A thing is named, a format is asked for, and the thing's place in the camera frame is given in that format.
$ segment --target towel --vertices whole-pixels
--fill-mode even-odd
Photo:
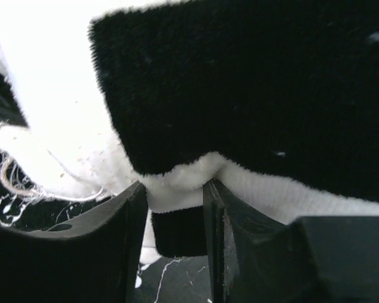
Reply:
[[[141,181],[166,256],[205,253],[212,178],[282,223],[379,215],[379,0],[101,2],[0,20],[28,132],[76,181],[0,147],[43,193]]]

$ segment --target white fabric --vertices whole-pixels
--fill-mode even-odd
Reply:
[[[178,165],[166,175],[135,173],[95,79],[87,26],[114,8],[161,2],[102,0],[80,6],[73,1],[23,1],[11,9],[1,5],[0,73],[8,77],[28,129],[3,127],[0,151],[10,154],[48,193],[75,198],[102,188],[116,195],[139,179],[156,212],[202,205],[201,187],[216,176],[250,205],[284,223],[300,215],[379,215],[377,203],[254,174],[217,153],[193,165]],[[154,246],[152,232],[147,235],[145,241]]]

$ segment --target black marble surface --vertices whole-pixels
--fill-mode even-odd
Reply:
[[[16,173],[23,181],[22,172]],[[0,183],[0,224],[23,231],[46,230],[99,203],[50,201],[33,205],[11,196]],[[207,257],[162,258],[150,266],[139,265],[138,276],[141,285],[135,290],[133,303],[212,302]]]

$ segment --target large black patch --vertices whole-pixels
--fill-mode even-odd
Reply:
[[[93,22],[98,80],[135,170],[218,151],[379,201],[379,0],[233,2]]]

